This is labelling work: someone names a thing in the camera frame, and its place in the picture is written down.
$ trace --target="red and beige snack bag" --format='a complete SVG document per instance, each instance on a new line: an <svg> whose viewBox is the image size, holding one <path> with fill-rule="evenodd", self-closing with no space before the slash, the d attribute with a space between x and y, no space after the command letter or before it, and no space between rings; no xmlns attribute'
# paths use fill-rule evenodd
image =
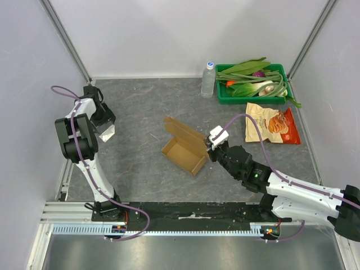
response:
<svg viewBox="0 0 360 270"><path fill-rule="evenodd" d="M263 141L269 139L269 141L276 143L301 144L299 132L296 128L290 108L285 112L282 112L270 108L262 108L257 104L248 103L246 113L255 119ZM260 141L257 130L249 118L246 118L245 141Z"/></svg>

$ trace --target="white wall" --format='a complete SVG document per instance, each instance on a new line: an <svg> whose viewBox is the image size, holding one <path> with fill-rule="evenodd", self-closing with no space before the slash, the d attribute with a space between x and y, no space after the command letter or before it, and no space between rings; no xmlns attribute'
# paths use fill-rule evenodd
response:
<svg viewBox="0 0 360 270"><path fill-rule="evenodd" d="M360 188L359 10L338 2L293 80L323 183L340 188Z"/></svg>
<svg viewBox="0 0 360 270"><path fill-rule="evenodd" d="M326 0L51 1L93 77L199 77L267 56L289 71Z"/></svg>
<svg viewBox="0 0 360 270"><path fill-rule="evenodd" d="M49 87L85 82L38 0L3 0L0 21L0 268L23 270L64 162L54 121L73 104Z"/></svg>

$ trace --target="bottle cap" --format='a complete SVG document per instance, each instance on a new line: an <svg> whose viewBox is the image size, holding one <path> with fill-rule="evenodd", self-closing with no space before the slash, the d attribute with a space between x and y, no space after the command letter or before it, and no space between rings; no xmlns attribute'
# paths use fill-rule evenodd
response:
<svg viewBox="0 0 360 270"><path fill-rule="evenodd" d="M206 68L207 68L208 70L213 69L213 68L214 68L214 63L213 63L213 62L208 62L207 65L206 65Z"/></svg>

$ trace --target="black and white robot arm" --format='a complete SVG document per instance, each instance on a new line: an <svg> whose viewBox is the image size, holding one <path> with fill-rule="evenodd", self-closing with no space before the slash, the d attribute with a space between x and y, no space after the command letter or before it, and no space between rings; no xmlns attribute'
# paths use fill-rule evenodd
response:
<svg viewBox="0 0 360 270"><path fill-rule="evenodd" d="M88 168L80 160L74 136L70 126L71 115L74 114L74 126L80 151ZM114 113L103 102L101 91L88 85L84 87L84 96L75 101L74 108L64 118L55 121L55 128L60 142L62 154L70 159L84 174L94 194L94 210L101 217L113 217L122 215L121 208L112 204L106 197L101 195L90 179L87 169L90 170L93 180L101 191L113 199L121 202L112 185L108 182L97 157L98 143L95 133L103 127L109 127L115 122Z"/></svg>
<svg viewBox="0 0 360 270"><path fill-rule="evenodd" d="M334 227L338 234L360 241L360 210L341 200L346 198L359 205L358 188L324 187L277 172L285 181L270 167L253 161L242 146L229 147L229 134L224 131L217 136L221 131L217 126L206 139L210 159L219 162L234 179L242 181L247 190L264 194L259 204L264 219L302 219Z"/></svg>

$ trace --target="green basket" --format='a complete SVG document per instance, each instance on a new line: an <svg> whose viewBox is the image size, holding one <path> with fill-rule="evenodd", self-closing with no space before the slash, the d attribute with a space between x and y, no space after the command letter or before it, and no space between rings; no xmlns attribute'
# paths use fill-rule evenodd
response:
<svg viewBox="0 0 360 270"><path fill-rule="evenodd" d="M216 65L215 70L223 71L228 68L231 68L234 65L227 65L227 64L220 64ZM289 97L293 97L291 94L290 86L287 82L287 77L284 72L284 68L280 64L271 64L264 69L268 69L270 71L279 71L280 74L283 76L284 81L287 83L287 95ZM218 97L220 104L246 104L248 102L256 103L256 104L284 104L285 100L283 97L230 97L226 92L226 85L223 83L220 83L220 81L217 80L216 82L218 87Z"/></svg>

